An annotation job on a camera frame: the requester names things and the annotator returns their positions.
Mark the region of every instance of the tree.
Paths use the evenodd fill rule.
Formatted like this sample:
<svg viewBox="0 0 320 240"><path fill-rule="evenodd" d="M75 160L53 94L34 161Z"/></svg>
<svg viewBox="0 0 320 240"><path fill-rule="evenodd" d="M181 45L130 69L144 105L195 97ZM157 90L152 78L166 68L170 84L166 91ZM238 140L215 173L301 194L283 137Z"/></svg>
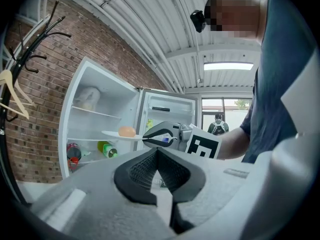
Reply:
<svg viewBox="0 0 320 240"><path fill-rule="evenodd" d="M238 106L239 110L249 110L251 103L251 99L238 99L234 102L234 104Z"/></svg>

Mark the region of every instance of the backpack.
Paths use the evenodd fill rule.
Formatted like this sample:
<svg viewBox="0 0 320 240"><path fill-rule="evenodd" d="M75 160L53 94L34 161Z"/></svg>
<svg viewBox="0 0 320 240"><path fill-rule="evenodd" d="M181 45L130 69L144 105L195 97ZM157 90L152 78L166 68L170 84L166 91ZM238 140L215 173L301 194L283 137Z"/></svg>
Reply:
<svg viewBox="0 0 320 240"><path fill-rule="evenodd" d="M213 135L222 135L226 132L226 128L224 126L225 122L221 120L220 123L217 123L216 121L213 123L214 128L212 131Z"/></svg>

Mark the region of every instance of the coat rack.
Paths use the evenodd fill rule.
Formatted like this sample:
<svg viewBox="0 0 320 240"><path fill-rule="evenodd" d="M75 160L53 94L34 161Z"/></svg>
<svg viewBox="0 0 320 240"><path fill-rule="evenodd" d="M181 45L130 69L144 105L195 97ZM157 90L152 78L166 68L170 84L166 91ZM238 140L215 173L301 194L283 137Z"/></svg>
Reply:
<svg viewBox="0 0 320 240"><path fill-rule="evenodd" d="M23 42L23 37L22 37L22 32L21 32L21 25L19 25L19 35L20 35L20 41L21 41L21 52L20 52L21 56L19 54L17 57L15 57L14 52L13 52L13 48L12 47L9 48L9 52L12 56L12 59L15 60L15 64L10 69L10 71L12 73L12 84L13 85L16 83L16 80L17 80L21 70L23 69L23 66L29 72L32 72L35 74L37 74L39 72L38 69L28 68L26 63L27 63L27 61L29 61L33 58L41 58L44 60L47 59L47 56L33 55L33 52L35 51L35 49L41 44L41 42L45 38L47 38L51 35L62 35L62 36L66 36L68 38L71 38L71 34L67 34L67 33L63 33L63 32L49 33L57 24L59 24L60 22L62 22L65 19L65 16L60 17L57 21L55 21L54 23L52 23L50 25L50 22L55 14L58 3L59 3L59 1L55 2L52 13L50 15L50 18L49 18L48 22L46 23L46 25L44 26L44 29L42 30L42 32L37 35L37 37L35 38L35 40L32 42L32 44L30 46L26 47L25 51L24 51L24 42ZM8 107L9 102L10 102L10 98L11 98L11 92L8 89L8 87L5 86L5 88L3 90L1 103ZM3 167L6 168L6 170L2 171L2 173L4 174L4 178L6 179L8 186L11 186L13 188L13 191L15 192L16 198L18 199L18 201L20 201L23 205L27 205L26 200L24 199L21 191L19 190L19 187L18 187L16 180L15 180L15 176L14 176L13 171L10 166L9 157L8 157L7 140L6 140L6 120L11 122L11 121L15 120L16 118L18 118L18 115L15 115L13 118L8 119L7 113L8 113L8 110L1 106L0 107L0 152L1 152L0 155L2 158L2 162L3 162Z"/></svg>

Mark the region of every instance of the refrigerator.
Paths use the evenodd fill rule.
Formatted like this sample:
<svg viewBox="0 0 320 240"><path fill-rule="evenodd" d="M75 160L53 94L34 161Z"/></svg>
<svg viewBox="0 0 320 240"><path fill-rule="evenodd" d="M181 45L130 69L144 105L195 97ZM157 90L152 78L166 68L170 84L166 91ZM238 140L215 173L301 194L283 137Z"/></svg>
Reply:
<svg viewBox="0 0 320 240"><path fill-rule="evenodd" d="M84 89L99 92L95 108L79 106L77 98ZM142 140L115 139L102 131L118 132L122 126L133 127L137 135L169 121L197 125L198 99L163 90L136 88L101 65L85 57L73 75L62 106L58 151L62 177L100 160L112 159L98 149L98 142L107 141L118 156L148 149ZM76 144L81 151L78 164L68 160L67 145Z"/></svg>

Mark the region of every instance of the white plate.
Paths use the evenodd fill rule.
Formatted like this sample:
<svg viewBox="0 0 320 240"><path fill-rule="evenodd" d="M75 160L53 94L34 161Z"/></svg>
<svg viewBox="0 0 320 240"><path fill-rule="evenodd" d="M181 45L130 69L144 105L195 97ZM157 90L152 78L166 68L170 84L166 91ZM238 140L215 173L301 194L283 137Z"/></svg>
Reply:
<svg viewBox="0 0 320 240"><path fill-rule="evenodd" d="M117 140L131 141L131 142L137 142L137 141L146 140L146 138L143 138L142 135L136 135L134 137L123 137L123 136L120 136L117 131L103 130L101 132L103 134L105 134L105 135L108 135L108 136L111 136L113 138L116 138Z"/></svg>

